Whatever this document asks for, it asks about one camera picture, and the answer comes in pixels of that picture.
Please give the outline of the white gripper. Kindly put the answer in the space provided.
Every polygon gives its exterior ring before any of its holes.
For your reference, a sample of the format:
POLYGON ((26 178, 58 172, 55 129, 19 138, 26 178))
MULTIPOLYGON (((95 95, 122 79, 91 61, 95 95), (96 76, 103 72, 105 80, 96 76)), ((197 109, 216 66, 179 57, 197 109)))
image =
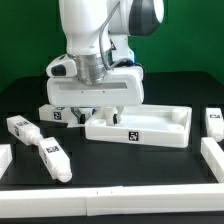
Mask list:
POLYGON ((95 84, 86 84, 78 77, 78 67, 67 55, 54 59, 46 69, 47 95, 55 107, 71 107, 79 124, 85 115, 75 107, 117 106, 113 123, 119 124, 124 106, 140 105, 144 99, 143 69, 139 66, 118 67, 95 84))

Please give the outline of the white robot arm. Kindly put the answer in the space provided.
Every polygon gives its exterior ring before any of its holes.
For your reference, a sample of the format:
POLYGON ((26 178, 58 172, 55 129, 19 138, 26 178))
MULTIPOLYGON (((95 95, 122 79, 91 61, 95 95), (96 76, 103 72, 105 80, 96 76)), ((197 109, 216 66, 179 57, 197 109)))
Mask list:
POLYGON ((130 36, 149 36, 161 25, 163 0, 59 0, 66 53, 46 68, 51 105, 111 108, 121 121, 126 106, 144 99, 144 69, 129 48, 130 36))

